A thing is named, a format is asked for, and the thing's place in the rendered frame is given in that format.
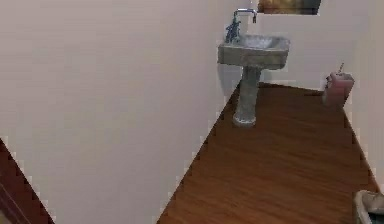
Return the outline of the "pink toilet brush holder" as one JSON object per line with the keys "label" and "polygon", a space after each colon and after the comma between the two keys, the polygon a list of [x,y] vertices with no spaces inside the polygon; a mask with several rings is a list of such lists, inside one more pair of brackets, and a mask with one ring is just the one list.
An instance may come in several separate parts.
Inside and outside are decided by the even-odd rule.
{"label": "pink toilet brush holder", "polygon": [[322,102],[330,107],[343,107],[354,86],[355,80],[350,73],[344,71],[342,63],[336,72],[326,77]]}

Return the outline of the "grey pedestal sink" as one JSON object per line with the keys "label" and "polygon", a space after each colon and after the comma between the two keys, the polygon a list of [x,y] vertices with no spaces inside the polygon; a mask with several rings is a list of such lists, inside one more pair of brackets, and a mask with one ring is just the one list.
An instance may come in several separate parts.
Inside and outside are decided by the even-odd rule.
{"label": "grey pedestal sink", "polygon": [[286,66],[290,40],[283,36],[242,35],[236,42],[221,43],[217,50],[219,64],[242,68],[237,107],[233,123],[252,127],[256,123],[259,82],[264,70]]}

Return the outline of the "silver sink faucet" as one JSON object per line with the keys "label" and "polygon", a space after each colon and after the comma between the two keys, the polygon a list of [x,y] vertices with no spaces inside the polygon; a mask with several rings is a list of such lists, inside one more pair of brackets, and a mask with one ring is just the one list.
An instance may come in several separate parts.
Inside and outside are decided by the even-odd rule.
{"label": "silver sink faucet", "polygon": [[251,13],[253,15],[252,22],[254,24],[257,23],[257,14],[258,14],[257,10],[251,9],[251,8],[239,8],[239,9],[236,9],[234,11],[234,13],[233,13],[233,18],[234,18],[235,21],[237,20],[237,17],[238,17],[239,13]]}

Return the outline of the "dark brown room door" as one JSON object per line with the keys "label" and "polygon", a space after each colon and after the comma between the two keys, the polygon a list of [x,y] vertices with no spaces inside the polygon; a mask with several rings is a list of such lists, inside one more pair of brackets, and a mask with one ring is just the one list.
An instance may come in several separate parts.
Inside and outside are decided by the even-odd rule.
{"label": "dark brown room door", "polygon": [[0,210],[12,224],[55,224],[1,138]]}

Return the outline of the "grey bin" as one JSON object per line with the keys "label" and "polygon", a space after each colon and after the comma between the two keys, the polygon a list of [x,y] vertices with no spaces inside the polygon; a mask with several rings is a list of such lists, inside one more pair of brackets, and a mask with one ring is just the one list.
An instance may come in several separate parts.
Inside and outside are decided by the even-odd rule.
{"label": "grey bin", "polygon": [[354,196],[355,224],[384,224],[384,194],[360,190]]}

